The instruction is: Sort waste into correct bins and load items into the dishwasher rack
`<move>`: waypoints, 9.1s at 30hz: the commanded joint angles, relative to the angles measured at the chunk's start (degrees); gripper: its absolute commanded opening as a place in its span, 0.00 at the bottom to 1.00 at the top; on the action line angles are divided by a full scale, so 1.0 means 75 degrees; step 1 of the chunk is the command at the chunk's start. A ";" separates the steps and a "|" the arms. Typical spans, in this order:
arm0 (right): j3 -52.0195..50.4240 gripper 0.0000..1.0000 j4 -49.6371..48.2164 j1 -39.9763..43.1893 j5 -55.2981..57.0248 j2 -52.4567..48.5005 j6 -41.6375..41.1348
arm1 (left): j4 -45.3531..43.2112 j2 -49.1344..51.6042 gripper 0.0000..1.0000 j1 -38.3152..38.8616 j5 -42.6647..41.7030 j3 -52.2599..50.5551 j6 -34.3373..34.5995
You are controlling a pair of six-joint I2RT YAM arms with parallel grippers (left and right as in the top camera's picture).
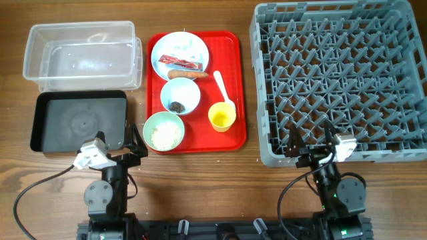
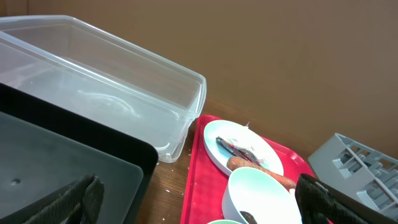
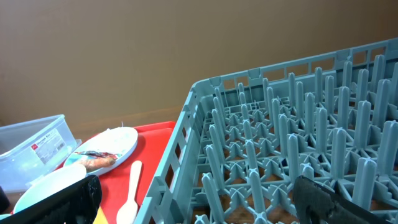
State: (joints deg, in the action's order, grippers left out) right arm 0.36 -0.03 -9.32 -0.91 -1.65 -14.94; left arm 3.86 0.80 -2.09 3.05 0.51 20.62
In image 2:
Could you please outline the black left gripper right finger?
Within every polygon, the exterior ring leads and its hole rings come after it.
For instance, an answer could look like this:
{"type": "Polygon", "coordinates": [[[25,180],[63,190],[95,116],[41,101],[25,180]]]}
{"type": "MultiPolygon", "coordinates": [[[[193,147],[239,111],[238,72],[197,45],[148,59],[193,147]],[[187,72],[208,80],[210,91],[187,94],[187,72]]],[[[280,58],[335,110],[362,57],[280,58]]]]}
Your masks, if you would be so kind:
{"type": "Polygon", "coordinates": [[[397,224],[308,174],[300,174],[295,199],[303,224],[397,224]]]}

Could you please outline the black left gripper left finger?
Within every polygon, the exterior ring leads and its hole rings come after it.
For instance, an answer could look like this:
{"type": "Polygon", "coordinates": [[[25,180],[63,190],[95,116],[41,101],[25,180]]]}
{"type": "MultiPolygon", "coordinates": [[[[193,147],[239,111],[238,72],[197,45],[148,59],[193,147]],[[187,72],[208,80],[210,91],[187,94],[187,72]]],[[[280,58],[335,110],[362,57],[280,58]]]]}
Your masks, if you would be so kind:
{"type": "Polygon", "coordinates": [[[103,199],[104,183],[88,174],[1,218],[1,224],[96,224],[103,199]]]}

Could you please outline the brown food scrap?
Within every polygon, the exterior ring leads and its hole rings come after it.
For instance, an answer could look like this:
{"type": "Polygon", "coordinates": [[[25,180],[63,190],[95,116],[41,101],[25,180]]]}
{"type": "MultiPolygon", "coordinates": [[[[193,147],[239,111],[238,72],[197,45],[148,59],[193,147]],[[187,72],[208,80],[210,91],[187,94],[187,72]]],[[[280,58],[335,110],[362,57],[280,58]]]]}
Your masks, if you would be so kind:
{"type": "Polygon", "coordinates": [[[240,214],[249,224],[257,224],[257,221],[249,212],[240,211],[240,214]]]}

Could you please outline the light blue bowl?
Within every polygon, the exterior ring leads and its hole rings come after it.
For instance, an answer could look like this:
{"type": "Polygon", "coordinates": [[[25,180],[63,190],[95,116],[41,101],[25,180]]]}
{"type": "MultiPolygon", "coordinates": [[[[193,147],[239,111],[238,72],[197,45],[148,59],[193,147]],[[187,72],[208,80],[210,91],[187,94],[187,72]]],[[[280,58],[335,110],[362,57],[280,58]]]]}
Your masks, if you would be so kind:
{"type": "Polygon", "coordinates": [[[250,167],[241,167],[229,176],[222,199],[225,219],[246,223],[249,213],[258,224],[302,224],[292,194],[270,175],[250,167]]]}

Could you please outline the red snack wrapper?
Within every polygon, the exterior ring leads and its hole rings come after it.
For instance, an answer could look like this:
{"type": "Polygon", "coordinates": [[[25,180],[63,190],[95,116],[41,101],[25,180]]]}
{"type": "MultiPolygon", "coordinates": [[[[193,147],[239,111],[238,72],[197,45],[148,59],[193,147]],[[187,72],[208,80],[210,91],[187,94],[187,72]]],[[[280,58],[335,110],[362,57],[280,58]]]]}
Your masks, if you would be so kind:
{"type": "Polygon", "coordinates": [[[255,155],[253,147],[244,147],[236,139],[225,139],[218,136],[216,137],[216,141],[234,156],[240,157],[259,166],[266,163],[264,159],[260,159],[255,155]]]}

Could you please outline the green bowl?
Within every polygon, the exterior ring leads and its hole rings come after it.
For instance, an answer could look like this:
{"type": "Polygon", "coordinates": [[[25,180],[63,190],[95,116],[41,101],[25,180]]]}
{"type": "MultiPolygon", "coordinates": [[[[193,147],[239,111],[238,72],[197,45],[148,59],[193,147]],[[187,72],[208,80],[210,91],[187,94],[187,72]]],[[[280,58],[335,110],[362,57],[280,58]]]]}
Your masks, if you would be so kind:
{"type": "Polygon", "coordinates": [[[211,222],[209,222],[207,224],[242,224],[242,223],[234,221],[234,220],[222,219],[222,220],[214,220],[214,221],[211,221],[211,222]]]}

